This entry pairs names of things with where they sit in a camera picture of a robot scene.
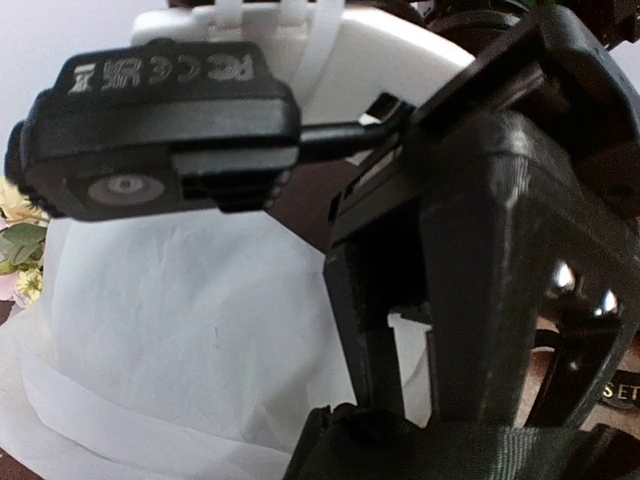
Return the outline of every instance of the camera lens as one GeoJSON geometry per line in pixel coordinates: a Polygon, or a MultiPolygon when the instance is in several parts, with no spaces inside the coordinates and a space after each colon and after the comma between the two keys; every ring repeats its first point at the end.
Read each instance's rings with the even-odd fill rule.
{"type": "Polygon", "coordinates": [[[155,200],[164,185],[146,175],[114,175],[101,178],[89,187],[89,196],[98,203],[113,207],[140,205],[155,200]]]}

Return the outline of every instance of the artificial flower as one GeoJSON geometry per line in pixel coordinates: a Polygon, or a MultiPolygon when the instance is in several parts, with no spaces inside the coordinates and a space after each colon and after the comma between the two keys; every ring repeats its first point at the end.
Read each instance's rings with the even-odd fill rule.
{"type": "Polygon", "coordinates": [[[33,268],[18,273],[16,290],[27,298],[28,304],[31,304],[40,298],[42,283],[42,271],[39,268],[33,268]]]}
{"type": "MultiPolygon", "coordinates": [[[[0,218],[0,231],[7,228],[7,222],[4,218],[0,218]]],[[[0,253],[0,262],[4,262],[4,255],[0,253]]],[[[8,275],[0,275],[0,301],[13,301],[16,286],[18,285],[18,272],[8,275]]]]}
{"type": "Polygon", "coordinates": [[[46,225],[48,223],[47,217],[31,205],[29,199],[11,185],[5,177],[0,177],[0,209],[10,225],[16,223],[46,225]]]}
{"type": "Polygon", "coordinates": [[[26,295],[23,295],[22,293],[18,292],[18,290],[14,292],[11,300],[15,302],[15,304],[22,309],[25,309],[29,305],[31,305],[31,299],[26,295]]]}

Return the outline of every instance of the white plastic mount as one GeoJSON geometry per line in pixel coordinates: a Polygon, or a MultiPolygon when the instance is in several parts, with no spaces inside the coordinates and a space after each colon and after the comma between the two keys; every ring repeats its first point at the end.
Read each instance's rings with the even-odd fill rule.
{"type": "Polygon", "coordinates": [[[474,59],[448,40],[386,12],[346,6],[338,12],[337,36],[324,68],[311,94],[305,95],[292,85],[309,46],[316,4],[304,6],[300,25],[291,25],[281,3],[243,4],[239,28],[231,34],[216,24],[216,9],[222,13],[222,3],[148,12],[135,20],[132,44],[159,38],[255,42],[271,72],[292,86],[305,125],[357,121],[381,93],[419,106],[474,59]]]}

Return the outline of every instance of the yellow flower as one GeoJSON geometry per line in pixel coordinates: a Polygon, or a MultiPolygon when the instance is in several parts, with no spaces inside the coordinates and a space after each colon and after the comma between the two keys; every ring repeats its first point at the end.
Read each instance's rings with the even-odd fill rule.
{"type": "Polygon", "coordinates": [[[18,292],[28,298],[29,304],[31,304],[40,298],[42,284],[42,272],[38,268],[33,268],[28,272],[20,272],[18,274],[18,284],[16,288],[18,292]]]}
{"type": "Polygon", "coordinates": [[[46,216],[31,205],[16,187],[11,185],[5,177],[0,177],[0,209],[9,225],[15,223],[31,223],[46,226],[46,216]]]}

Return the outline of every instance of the white wall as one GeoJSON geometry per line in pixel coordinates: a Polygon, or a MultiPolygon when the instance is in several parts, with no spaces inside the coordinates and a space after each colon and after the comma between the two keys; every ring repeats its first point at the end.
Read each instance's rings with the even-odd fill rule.
{"type": "MultiPolygon", "coordinates": [[[[50,88],[63,63],[78,53],[128,44],[139,13],[165,0],[0,0],[0,154],[13,125],[35,96],[50,88]]],[[[640,42],[614,52],[640,90],[640,42]]]]}

